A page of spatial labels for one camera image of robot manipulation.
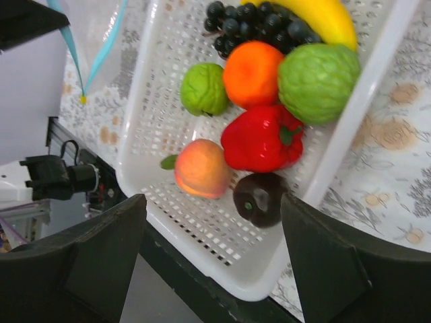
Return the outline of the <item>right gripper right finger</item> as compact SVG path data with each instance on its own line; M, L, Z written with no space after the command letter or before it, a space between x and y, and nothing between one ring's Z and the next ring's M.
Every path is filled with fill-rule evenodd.
M281 216L305 322L430 321L430 253L376 238L287 192Z

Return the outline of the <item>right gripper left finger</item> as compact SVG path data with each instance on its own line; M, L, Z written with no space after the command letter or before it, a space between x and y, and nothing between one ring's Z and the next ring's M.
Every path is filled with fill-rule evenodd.
M145 231L136 194L103 214L1 254L2 322L119 322Z

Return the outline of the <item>red bell pepper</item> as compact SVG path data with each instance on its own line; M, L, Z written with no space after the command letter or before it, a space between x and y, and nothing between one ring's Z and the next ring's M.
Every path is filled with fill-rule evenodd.
M250 172L274 172L293 166L302 156L304 124L281 104L255 106L222 132L227 164Z

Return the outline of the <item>peach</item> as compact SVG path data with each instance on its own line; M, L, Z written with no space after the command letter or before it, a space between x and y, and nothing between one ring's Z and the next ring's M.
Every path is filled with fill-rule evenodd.
M188 194L218 199L228 189L231 169L223 149L209 139L196 139L180 153L160 162L163 170L173 170L176 184Z

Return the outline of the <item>small green fruit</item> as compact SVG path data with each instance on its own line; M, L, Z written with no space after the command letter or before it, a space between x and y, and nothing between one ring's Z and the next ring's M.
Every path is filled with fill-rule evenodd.
M223 114L229 98L222 79L224 69L215 63L197 63L183 77L180 100L194 116Z

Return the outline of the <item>clear zip top bag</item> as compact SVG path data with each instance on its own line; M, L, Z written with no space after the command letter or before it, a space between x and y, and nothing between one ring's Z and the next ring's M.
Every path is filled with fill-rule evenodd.
M104 96L126 100L149 1L49 1L67 16L62 105L97 104Z

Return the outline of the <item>black grape bunch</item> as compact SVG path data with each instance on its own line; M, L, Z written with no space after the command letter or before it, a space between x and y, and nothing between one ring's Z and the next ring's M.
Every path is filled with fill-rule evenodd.
M223 59L252 40L269 44L283 55L303 44L323 41L304 20L275 1L247 1L237 7L213 1L207 6L203 29L203 36L215 38L213 47Z

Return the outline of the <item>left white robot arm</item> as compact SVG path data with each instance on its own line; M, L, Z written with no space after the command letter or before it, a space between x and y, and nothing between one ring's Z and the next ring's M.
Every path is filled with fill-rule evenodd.
M36 39L69 26L67 16L36 1L1 2L1 210L69 200L98 187L92 164L68 166L43 155L61 76L54 45Z

